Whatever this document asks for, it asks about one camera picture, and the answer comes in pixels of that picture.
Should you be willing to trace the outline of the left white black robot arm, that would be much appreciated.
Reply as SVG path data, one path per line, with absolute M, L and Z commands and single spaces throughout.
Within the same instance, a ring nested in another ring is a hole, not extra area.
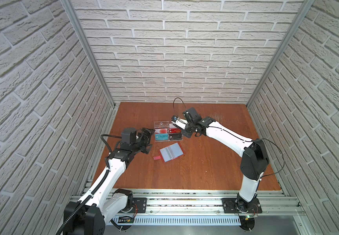
M 91 188 L 77 202 L 69 202 L 64 210 L 58 235 L 102 235 L 106 226 L 120 211 L 134 208 L 133 193 L 118 189 L 108 198 L 113 186 L 138 153 L 149 154 L 153 129 L 125 128 L 114 149 L 105 158 L 105 168 Z

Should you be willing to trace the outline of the red leather card holder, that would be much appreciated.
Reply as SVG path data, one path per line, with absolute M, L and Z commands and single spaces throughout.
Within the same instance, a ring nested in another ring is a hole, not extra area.
M 159 150 L 159 155 L 154 156 L 154 160 L 162 160 L 163 162 L 169 162 L 178 157 L 183 156 L 185 153 L 179 143 L 171 144 Z

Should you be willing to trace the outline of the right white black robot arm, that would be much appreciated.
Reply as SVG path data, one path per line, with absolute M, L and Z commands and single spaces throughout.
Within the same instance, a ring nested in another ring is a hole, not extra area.
M 185 124 L 180 128 L 185 137 L 190 138 L 192 134 L 207 136 L 229 147 L 242 158 L 240 170 L 243 180 L 235 203 L 239 212 L 249 212 L 250 207 L 255 205 L 253 200 L 257 198 L 260 180 L 269 164 L 264 141 L 241 136 L 211 117 L 202 118 L 194 108 L 183 112 L 183 116 Z

